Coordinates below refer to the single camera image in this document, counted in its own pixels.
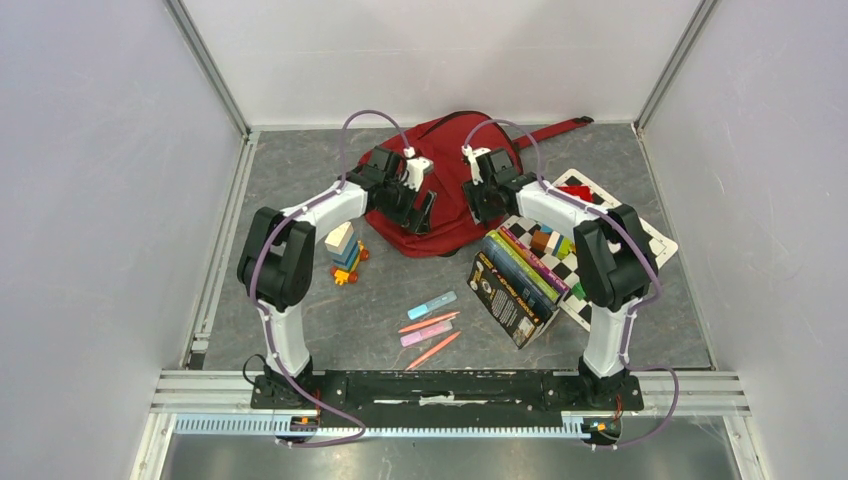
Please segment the red student backpack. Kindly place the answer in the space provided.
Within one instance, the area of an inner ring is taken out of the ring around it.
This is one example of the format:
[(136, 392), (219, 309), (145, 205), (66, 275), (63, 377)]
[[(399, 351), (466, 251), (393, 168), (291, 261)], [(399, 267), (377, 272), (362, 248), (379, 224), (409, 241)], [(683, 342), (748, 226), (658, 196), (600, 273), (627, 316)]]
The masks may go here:
[(541, 141), (559, 136), (593, 123), (588, 116), (576, 117), (552, 124), (516, 139), (509, 137), (504, 128), (490, 121), (490, 116), (474, 110), (456, 111), (444, 117), (419, 124), (378, 145), (399, 153), (411, 146), (434, 163), (434, 170), (426, 176), (414, 207), (419, 207), (428, 191), (437, 193), (431, 212), (431, 230), (426, 235), (415, 235), (390, 222), (377, 211), (365, 214), (367, 223), (400, 253), (413, 258), (451, 256), (456, 251), (481, 239), (487, 226), (476, 224), (471, 217), (462, 184), (471, 179), (469, 165), (465, 163), (461, 147), (467, 135), (474, 131), (474, 147), (491, 150), (506, 149), (513, 161), (524, 172), (520, 151), (529, 147), (532, 140)]

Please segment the purple book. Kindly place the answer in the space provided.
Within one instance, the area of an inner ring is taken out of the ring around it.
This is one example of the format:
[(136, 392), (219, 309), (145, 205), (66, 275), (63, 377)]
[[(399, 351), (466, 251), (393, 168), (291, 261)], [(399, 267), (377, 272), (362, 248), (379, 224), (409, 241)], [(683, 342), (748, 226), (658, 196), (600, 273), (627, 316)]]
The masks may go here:
[(534, 269), (537, 274), (540, 275), (543, 280), (545, 280), (558, 293), (564, 294), (570, 291), (570, 288), (566, 285), (566, 283), (555, 275), (552, 270), (545, 266), (531, 250), (525, 247), (519, 239), (513, 235), (509, 229), (501, 226), (497, 229), (497, 233), (526, 263)]

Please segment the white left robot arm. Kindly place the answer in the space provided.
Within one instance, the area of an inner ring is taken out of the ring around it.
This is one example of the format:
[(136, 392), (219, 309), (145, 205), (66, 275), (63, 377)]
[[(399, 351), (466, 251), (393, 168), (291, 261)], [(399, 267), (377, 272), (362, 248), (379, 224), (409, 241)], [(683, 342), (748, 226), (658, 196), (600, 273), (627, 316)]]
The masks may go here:
[(372, 211), (414, 235), (428, 233), (437, 195), (422, 187), (433, 170), (433, 161), (411, 148), (398, 154), (376, 147), (365, 164), (320, 194), (283, 210), (264, 207), (254, 215), (237, 276), (260, 314), (267, 362), (281, 375), (275, 392), (288, 406), (302, 407), (314, 394), (313, 379), (302, 373), (311, 356), (301, 303), (312, 283), (317, 242)]

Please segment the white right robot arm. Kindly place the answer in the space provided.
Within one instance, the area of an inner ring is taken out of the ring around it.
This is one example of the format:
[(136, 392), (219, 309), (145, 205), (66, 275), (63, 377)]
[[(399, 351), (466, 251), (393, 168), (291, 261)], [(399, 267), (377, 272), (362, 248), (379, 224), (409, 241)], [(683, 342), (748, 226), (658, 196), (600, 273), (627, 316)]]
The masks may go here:
[(504, 149), (461, 149), (470, 179), (463, 185), (472, 218), (488, 225), (507, 214), (565, 234), (576, 247), (579, 281), (592, 307), (588, 344), (577, 382), (580, 400), (602, 408), (618, 393), (614, 376), (627, 369), (629, 330), (658, 268), (638, 213), (605, 209), (569, 195), (534, 173), (522, 174)]

